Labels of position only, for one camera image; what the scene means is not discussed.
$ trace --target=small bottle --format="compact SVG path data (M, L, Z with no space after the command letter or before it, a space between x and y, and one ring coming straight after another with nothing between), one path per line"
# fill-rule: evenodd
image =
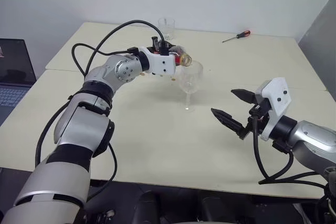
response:
M193 59L190 57L189 54L185 52L185 49L181 46L174 46L169 49L169 52L175 54L175 64L177 66L185 66L188 67L191 65Z

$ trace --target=screwdriver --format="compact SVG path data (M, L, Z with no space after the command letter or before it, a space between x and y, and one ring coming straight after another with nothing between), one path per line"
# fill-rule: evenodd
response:
M247 30L247 31L242 32L241 34L237 34L236 37L233 37L231 39L227 39L227 40L222 41L222 43L227 42L227 41L232 40L232 39L244 38L244 37L249 36L250 34L251 34L251 31Z

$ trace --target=screwdriver handle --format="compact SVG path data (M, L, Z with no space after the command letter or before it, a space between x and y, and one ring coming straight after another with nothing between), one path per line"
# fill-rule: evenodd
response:
M244 37L249 36L250 34L251 34L251 31L247 30L247 31L242 32L241 34L237 34L236 38L237 39L244 38Z

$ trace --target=table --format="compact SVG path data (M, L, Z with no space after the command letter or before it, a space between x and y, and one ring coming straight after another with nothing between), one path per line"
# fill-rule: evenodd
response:
M75 43L97 46L117 25L83 23L47 65L47 69L78 71L71 57ZM133 46L151 46L157 33L147 27L127 26L106 41L103 52L125 50ZM286 77L290 88L325 90L321 80L293 38L250 35L222 43L234 34L176 30L171 43L185 47L205 71L227 83L260 85L264 80ZM85 69L92 54L88 48L77 48L76 56ZM92 67L102 65L107 57L96 55Z
M0 127L0 167L33 170L40 133L69 95L79 90L79 72L46 70ZM195 110L183 109L184 93L168 76L146 74L122 86L113 98L110 118L115 122L112 146L118 159L117 181L201 188L287 197L322 196L306 185L258 185L261 174L253 155L251 134L244 140L221 125L210 108L218 108L247 122L250 104L230 90L255 91L258 86L213 80L205 72L202 88L192 95ZM290 89L288 116L336 128L336 107L326 91ZM53 125L42 147L42 158L54 148ZM287 156L260 141L260 153L269 174L280 170ZM113 170L109 151L92 161L91 177L108 179ZM288 175L306 172L294 162ZM311 181L323 183L317 176Z

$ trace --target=laptop keyboard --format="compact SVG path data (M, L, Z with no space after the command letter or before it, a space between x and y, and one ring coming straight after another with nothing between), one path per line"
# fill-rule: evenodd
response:
M27 90L0 88L0 106L15 107Z

